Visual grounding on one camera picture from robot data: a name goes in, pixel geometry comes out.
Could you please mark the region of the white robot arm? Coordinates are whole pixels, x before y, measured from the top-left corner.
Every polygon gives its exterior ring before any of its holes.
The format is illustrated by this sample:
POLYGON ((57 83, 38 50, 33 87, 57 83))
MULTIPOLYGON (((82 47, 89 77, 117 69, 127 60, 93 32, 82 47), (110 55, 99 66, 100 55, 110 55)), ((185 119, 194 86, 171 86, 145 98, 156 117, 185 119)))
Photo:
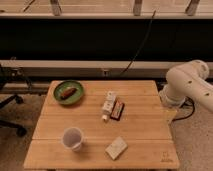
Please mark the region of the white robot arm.
POLYGON ((213 85, 206 79, 209 67, 202 60, 174 66, 166 73, 167 84, 159 92, 162 104, 179 108, 187 97, 213 112, 213 85))

